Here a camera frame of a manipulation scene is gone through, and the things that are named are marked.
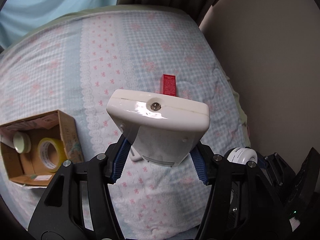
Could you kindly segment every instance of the light blue curtain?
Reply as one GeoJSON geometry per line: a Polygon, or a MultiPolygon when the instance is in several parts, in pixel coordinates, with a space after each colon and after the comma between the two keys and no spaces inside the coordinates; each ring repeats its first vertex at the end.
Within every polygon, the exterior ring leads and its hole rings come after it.
{"type": "Polygon", "coordinates": [[[7,48],[64,14],[115,4],[116,0],[7,0],[0,11],[0,45],[7,48]]]}

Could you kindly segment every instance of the brown cardboard box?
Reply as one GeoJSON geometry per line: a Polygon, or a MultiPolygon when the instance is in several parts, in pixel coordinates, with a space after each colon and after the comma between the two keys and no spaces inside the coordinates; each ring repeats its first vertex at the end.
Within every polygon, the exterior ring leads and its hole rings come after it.
{"type": "MultiPolygon", "coordinates": [[[[39,158],[37,150],[40,140],[45,137],[62,140],[66,158],[72,160],[73,163],[84,161],[76,132],[75,120],[73,117],[60,110],[3,124],[0,128],[20,122],[35,120],[55,113],[58,114],[59,124],[51,129],[32,129],[23,131],[30,137],[31,150],[29,153],[19,154],[15,149],[0,142],[0,152],[9,180],[31,186],[47,186],[49,184],[54,173],[49,172],[46,169],[39,158]]],[[[57,163],[58,157],[56,154],[52,154],[49,158],[53,163],[57,163]]]]}

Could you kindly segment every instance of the silver screw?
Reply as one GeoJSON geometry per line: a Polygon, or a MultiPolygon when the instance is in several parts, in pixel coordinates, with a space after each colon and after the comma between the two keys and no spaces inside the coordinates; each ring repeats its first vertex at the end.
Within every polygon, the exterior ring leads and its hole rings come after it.
{"type": "Polygon", "coordinates": [[[218,162],[218,161],[221,161],[221,160],[222,160],[222,157],[221,157],[221,155],[219,155],[219,154],[215,154],[215,155],[213,156],[213,159],[218,162]]]}
{"type": "Polygon", "coordinates": [[[254,161],[248,161],[248,166],[254,168],[257,164],[254,161]]]}
{"type": "Polygon", "coordinates": [[[68,167],[71,164],[71,160],[66,160],[63,162],[63,166],[68,167]]]}
{"type": "Polygon", "coordinates": [[[104,153],[99,153],[99,154],[97,155],[97,159],[98,159],[98,160],[103,160],[105,157],[106,157],[106,155],[105,155],[104,153]]]}
{"type": "Polygon", "coordinates": [[[153,111],[159,111],[161,109],[161,105],[159,103],[153,103],[151,105],[151,110],[153,111]]]}

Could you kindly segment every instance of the white roll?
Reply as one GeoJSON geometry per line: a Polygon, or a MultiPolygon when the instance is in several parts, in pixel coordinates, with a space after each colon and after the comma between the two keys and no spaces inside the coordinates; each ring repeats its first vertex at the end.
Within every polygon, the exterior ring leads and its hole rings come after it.
{"type": "Polygon", "coordinates": [[[249,148],[235,148],[229,154],[228,161],[232,163],[246,164],[248,161],[258,163],[258,157],[255,150],[249,148]]]}

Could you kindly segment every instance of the white plastic device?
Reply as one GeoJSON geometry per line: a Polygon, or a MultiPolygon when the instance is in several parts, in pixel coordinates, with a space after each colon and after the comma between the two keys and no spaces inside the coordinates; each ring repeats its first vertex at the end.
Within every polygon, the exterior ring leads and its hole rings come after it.
{"type": "Polygon", "coordinates": [[[210,124],[206,104],[168,95],[116,90],[107,112],[145,160],[178,166],[210,124]]]}
{"type": "Polygon", "coordinates": [[[255,163],[258,163],[258,156],[255,150],[238,147],[230,152],[227,160],[240,164],[246,164],[248,161],[254,161],[255,163]]]}

